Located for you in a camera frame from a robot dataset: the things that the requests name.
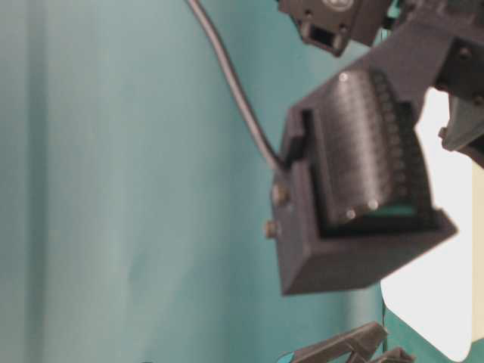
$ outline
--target black cable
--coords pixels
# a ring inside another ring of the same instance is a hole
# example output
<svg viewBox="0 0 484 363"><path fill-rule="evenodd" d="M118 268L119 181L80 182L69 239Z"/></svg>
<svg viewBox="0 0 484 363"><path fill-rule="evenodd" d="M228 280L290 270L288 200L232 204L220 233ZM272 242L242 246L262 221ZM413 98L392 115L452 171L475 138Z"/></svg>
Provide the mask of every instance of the black cable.
<svg viewBox="0 0 484 363"><path fill-rule="evenodd" d="M242 113L242 117L249 128L250 134L252 135L256 146L271 169L275 172L282 172L284 169L283 164L269 144L268 139L266 138L259 121L257 120L256 115L253 112L249 101L247 100L247 96L245 95L245 92L242 89L240 81L235 72L234 65L231 62L217 29L198 0L187 0L187 3L190 5L191 10L194 12L195 16L200 22L200 25L205 31L206 36L212 43L212 47L215 50L220 67L222 68L225 79L227 80L227 83L232 91L232 95L234 96L235 103Z"/></svg>

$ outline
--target black 3d-printed bracket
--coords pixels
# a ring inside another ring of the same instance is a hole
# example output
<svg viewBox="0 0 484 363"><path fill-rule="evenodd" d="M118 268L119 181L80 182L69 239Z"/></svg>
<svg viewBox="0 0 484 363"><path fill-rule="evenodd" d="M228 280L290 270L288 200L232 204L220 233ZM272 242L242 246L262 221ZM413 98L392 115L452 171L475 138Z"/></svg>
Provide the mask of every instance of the black 3d-printed bracket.
<svg viewBox="0 0 484 363"><path fill-rule="evenodd" d="M387 332L378 323L369 323L348 333L294 352L290 363L328 363L350 354L346 363L368 363L378 346L386 339ZM414 357L403 349L386 352L371 363L412 363Z"/></svg>

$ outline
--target white surface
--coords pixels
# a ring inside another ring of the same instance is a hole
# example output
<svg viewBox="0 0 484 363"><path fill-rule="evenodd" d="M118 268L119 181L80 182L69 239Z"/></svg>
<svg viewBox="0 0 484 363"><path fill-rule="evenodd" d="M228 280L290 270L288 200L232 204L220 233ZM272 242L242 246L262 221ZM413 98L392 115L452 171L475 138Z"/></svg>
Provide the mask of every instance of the white surface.
<svg viewBox="0 0 484 363"><path fill-rule="evenodd" d="M417 133L434 205L459 232L381 285L392 312L451 360L463 361L472 340L472 162L442 149L437 134L447 121L447 94L429 91Z"/></svg>

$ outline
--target teal fabric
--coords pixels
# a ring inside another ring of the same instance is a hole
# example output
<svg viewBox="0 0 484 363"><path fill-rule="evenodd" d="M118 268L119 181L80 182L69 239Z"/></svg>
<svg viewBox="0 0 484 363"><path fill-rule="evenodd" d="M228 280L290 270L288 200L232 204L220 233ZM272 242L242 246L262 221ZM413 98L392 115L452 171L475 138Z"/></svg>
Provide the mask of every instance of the teal fabric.
<svg viewBox="0 0 484 363"><path fill-rule="evenodd" d="M274 144L365 52L204 3ZM0 361L275 361L381 318L377 287L281 297L271 173L183 1L15 0L0 29Z"/></svg>
<svg viewBox="0 0 484 363"><path fill-rule="evenodd" d="M294 358L294 353L286 354L279 358L278 363L291 363Z"/></svg>
<svg viewBox="0 0 484 363"><path fill-rule="evenodd" d="M397 346L401 346L409 354L415 355L418 362L452 362L388 309L385 311L384 321L385 327L389 331L386 349L391 350ZM442 329L452 329L452 327L445 325L445 317L442 317ZM479 340L472 345L470 353L464 360L464 363L481 363L483 361L484 340Z"/></svg>

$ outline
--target screw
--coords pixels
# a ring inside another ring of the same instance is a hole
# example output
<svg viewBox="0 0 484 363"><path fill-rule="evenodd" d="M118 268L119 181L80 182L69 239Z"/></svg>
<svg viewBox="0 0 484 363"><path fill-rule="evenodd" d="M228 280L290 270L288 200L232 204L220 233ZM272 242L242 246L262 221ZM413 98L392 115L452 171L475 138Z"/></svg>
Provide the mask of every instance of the screw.
<svg viewBox="0 0 484 363"><path fill-rule="evenodd" d="M370 200L368 202L368 208L370 208L371 210L377 210L378 209L378 202L375 199Z"/></svg>
<svg viewBox="0 0 484 363"><path fill-rule="evenodd" d="M340 74L340 82L346 82L348 80L348 74L347 73L341 73Z"/></svg>
<svg viewBox="0 0 484 363"><path fill-rule="evenodd" d="M275 206L283 206L289 200L289 191L281 184L272 187L272 202Z"/></svg>
<svg viewBox="0 0 484 363"><path fill-rule="evenodd" d="M274 221L267 221L264 225L265 238L272 239L278 235L278 226Z"/></svg>
<svg viewBox="0 0 484 363"><path fill-rule="evenodd" d="M346 218L347 219L354 219L356 217L356 213L353 209L349 209L346 211Z"/></svg>

